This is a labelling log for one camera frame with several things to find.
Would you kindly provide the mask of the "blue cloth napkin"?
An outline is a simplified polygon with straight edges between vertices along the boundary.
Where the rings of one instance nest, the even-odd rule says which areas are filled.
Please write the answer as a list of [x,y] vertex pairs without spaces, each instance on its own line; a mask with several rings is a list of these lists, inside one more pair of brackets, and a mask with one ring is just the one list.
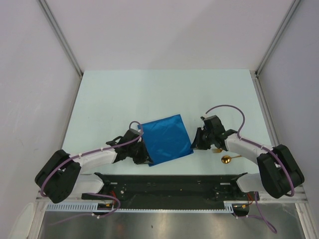
[[155,166],[193,154],[189,135],[180,114],[143,123],[143,141]]

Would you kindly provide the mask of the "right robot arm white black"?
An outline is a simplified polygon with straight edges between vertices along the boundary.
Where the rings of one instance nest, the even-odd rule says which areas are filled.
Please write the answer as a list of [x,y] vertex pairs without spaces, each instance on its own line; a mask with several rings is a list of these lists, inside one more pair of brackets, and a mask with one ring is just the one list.
[[204,125],[197,128],[192,149],[236,153],[258,166],[258,173],[242,173],[234,178],[235,184],[230,187],[234,199],[258,191],[266,191],[275,199],[292,197],[295,188],[304,183],[305,177],[287,146],[265,146],[239,137],[237,131],[225,130],[218,116],[201,119]]

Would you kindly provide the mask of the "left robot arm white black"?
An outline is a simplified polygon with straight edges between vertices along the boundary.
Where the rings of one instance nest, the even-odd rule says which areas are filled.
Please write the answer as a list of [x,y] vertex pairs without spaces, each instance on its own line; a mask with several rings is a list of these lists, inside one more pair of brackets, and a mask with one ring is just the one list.
[[141,131],[129,129],[123,136],[106,142],[106,148],[70,155],[60,149],[50,157],[35,177],[40,194],[57,204],[69,196],[93,193],[99,199],[109,196],[110,186],[87,171],[131,158],[134,164],[152,164]]

